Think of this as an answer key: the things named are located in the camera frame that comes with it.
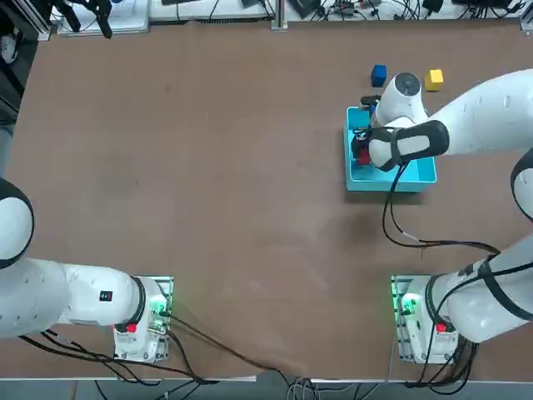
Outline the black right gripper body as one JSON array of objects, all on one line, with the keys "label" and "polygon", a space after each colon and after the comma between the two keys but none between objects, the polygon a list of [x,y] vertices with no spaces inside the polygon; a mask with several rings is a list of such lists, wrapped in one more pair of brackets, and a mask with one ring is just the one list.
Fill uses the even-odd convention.
[{"label": "black right gripper body", "polygon": [[358,128],[354,129],[353,131],[353,138],[351,140],[351,150],[352,151],[363,151],[368,149],[370,136],[371,136],[371,129],[366,128]]}]

